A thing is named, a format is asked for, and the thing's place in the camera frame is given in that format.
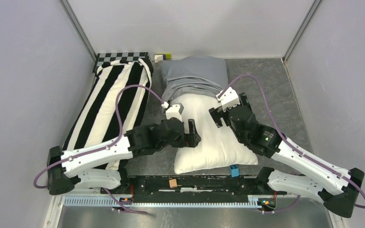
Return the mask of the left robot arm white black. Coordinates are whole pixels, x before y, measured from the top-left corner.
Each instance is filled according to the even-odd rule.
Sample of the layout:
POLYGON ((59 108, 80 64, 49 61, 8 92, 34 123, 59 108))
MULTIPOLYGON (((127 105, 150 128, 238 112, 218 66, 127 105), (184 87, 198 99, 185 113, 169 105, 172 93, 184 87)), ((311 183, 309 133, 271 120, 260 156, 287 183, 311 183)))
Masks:
POLYGON ((188 132, 177 118, 134 127, 123 136, 87 148, 65 151, 50 148, 47 161, 48 191, 61 195, 75 188, 107 188, 118 193, 130 189, 127 174, 99 170, 98 166, 114 160, 152 155, 165 146, 195 148, 201 142, 195 121, 188 120, 188 132))

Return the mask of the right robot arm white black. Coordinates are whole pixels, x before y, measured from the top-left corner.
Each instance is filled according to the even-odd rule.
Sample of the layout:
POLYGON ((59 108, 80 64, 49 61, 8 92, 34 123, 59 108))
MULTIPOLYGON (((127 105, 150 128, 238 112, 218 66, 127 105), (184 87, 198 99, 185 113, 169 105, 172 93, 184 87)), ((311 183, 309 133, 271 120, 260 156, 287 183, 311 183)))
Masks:
POLYGON ((211 108, 209 113, 217 127, 227 125, 238 142, 255 154, 301 173, 287 174, 263 167, 255 181, 258 192, 294 193, 318 201, 338 216, 352 216, 365 177, 362 170, 335 166, 298 146, 277 129, 259 124, 245 93, 220 92, 216 99, 221 105, 211 108))

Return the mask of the grey pillowcase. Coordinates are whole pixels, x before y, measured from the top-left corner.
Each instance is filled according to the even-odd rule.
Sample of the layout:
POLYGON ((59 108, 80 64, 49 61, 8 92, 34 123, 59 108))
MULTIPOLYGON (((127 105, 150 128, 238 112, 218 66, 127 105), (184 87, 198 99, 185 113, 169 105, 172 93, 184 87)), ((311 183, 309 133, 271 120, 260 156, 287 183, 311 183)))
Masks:
POLYGON ((215 97, 228 85, 226 61, 222 58, 194 55, 180 60, 160 62, 163 78, 163 100, 183 94, 215 97))

